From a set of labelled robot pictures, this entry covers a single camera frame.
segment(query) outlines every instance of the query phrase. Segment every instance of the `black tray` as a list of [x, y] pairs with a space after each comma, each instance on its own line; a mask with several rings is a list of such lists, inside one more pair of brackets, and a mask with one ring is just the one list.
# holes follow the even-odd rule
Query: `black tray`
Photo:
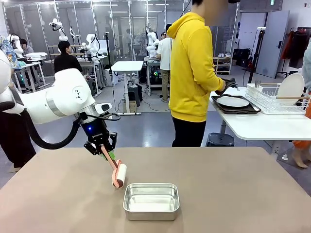
[[254, 105], [252, 102], [249, 102], [249, 105], [246, 107], [228, 107], [222, 104], [219, 104], [217, 102], [217, 99], [223, 96], [229, 96], [229, 97], [235, 97], [235, 98], [240, 98], [243, 100], [248, 101], [246, 98], [243, 96], [232, 96], [232, 95], [221, 95], [221, 96], [212, 96], [213, 101], [217, 104], [217, 106], [223, 111], [225, 114], [257, 114], [261, 111], [260, 108], [258, 108], [256, 105]]

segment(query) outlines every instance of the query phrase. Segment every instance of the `stainless steel container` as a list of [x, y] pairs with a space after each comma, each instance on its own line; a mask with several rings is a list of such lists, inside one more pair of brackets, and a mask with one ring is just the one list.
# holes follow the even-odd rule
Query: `stainless steel container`
[[173, 221], [179, 209], [177, 187], [171, 183], [130, 184], [123, 208], [131, 221]]

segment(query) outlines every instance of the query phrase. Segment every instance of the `brown table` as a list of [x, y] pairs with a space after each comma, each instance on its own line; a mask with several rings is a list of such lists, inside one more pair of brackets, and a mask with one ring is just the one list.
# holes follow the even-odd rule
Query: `brown table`
[[43, 150], [0, 190], [0, 233], [310, 233], [311, 198], [260, 148], [118, 148], [127, 184], [173, 183], [174, 222], [131, 222], [83, 148]]

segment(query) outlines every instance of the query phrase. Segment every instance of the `black hair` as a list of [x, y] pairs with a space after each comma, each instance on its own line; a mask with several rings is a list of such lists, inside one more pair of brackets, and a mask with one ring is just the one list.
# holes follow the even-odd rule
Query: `black hair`
[[203, 0], [192, 0], [192, 5], [201, 5], [203, 3]]
[[58, 48], [59, 48], [61, 53], [66, 53], [66, 48], [69, 48], [69, 46], [70, 46], [70, 43], [68, 41], [65, 41], [65, 40], [61, 40], [58, 43]]
[[168, 29], [170, 28], [171, 25], [172, 25], [171, 23], [168, 23], [168, 24], [166, 25], [166, 27], [165, 27], [165, 31], [166, 31], [166, 32], [168, 31]]
[[27, 41], [26, 41], [25, 39], [20, 39], [19, 41], [20, 41], [20, 44], [21, 44], [21, 45], [24, 45], [24, 44], [27, 45]]

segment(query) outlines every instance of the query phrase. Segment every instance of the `door handle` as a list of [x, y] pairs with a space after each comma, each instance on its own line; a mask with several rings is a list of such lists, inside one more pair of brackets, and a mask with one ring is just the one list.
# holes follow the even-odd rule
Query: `door handle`
[[279, 43], [278, 43], [278, 47], [277, 48], [280, 49], [281, 46], [282, 46], [282, 41], [280, 40]]

